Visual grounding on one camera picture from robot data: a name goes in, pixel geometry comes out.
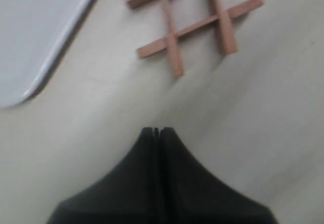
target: light gray table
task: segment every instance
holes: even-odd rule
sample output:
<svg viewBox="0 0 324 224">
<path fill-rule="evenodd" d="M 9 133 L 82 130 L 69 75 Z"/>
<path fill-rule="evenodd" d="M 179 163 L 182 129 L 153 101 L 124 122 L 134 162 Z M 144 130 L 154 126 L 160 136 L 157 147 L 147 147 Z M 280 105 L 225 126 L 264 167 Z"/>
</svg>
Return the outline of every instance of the light gray table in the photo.
<svg viewBox="0 0 324 224">
<path fill-rule="evenodd" d="M 173 126 L 206 167 L 281 223 L 322 224 L 323 3 L 266 0 L 236 26 L 240 51 L 226 58 L 212 29 L 196 34 L 181 44 L 186 76 L 175 81 L 165 53 L 135 54 L 165 33 L 160 6 L 132 12 L 98 0 L 43 92 L 0 111 L 0 223 L 46 223 L 142 127 Z M 179 29 L 208 13 L 206 0 L 173 7 Z"/>
</svg>

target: white surface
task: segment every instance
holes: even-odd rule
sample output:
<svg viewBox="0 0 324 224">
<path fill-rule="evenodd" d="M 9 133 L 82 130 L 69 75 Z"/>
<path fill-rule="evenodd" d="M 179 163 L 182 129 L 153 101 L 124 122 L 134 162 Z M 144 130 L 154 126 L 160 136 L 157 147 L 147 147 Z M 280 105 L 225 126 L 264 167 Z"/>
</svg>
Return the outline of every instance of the white surface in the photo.
<svg viewBox="0 0 324 224">
<path fill-rule="evenodd" d="M 90 0 L 0 0 L 0 107 L 28 98 Z"/>
<path fill-rule="evenodd" d="M 206 167 L 281 223 L 323 224 L 323 3 L 266 0 L 237 26 L 240 51 L 222 61 L 212 29 L 193 36 L 175 81 L 165 53 L 134 52 L 163 35 L 160 6 L 132 12 L 98 0 L 43 92 L 0 111 L 0 223 L 46 223 L 142 127 L 173 126 Z M 177 24 L 201 19 L 204 4 L 174 0 Z"/>
</svg>

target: wooden grid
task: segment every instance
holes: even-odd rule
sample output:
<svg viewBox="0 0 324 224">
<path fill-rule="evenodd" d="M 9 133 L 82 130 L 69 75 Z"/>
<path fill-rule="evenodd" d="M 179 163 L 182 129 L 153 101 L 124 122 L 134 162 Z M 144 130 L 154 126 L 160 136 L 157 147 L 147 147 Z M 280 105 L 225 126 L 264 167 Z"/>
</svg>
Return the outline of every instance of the wooden grid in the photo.
<svg viewBox="0 0 324 224">
<path fill-rule="evenodd" d="M 131 8 L 137 8 L 141 5 L 147 4 L 153 0 L 126 0 Z M 183 61 L 181 59 L 178 38 L 181 38 L 199 28 L 207 25 L 215 24 L 220 25 L 220 35 L 222 42 L 222 49 L 225 54 L 231 54 L 238 51 L 236 39 L 234 36 L 234 29 L 232 26 L 232 20 L 250 11 L 253 11 L 263 6 L 263 0 L 248 0 L 237 6 L 234 6 L 228 10 L 223 9 L 221 0 L 209 0 L 211 8 L 213 9 L 214 15 L 197 22 L 182 31 L 177 32 L 172 18 L 171 13 L 171 2 L 170 0 L 161 0 L 164 18 L 168 27 L 168 35 L 165 38 L 156 40 L 144 47 L 137 50 L 139 58 L 148 57 L 161 50 L 166 49 L 168 57 L 172 66 L 175 77 L 181 77 L 184 75 Z"/>
</svg>

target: white tray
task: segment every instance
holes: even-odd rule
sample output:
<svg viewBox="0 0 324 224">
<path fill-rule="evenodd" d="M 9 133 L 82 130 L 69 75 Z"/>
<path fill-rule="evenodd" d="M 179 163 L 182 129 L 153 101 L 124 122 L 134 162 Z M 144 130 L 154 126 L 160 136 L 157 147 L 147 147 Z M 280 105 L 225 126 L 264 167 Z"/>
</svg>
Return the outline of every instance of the white tray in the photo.
<svg viewBox="0 0 324 224">
<path fill-rule="evenodd" d="M 38 87 L 90 0 L 0 0 L 0 107 Z"/>
</svg>

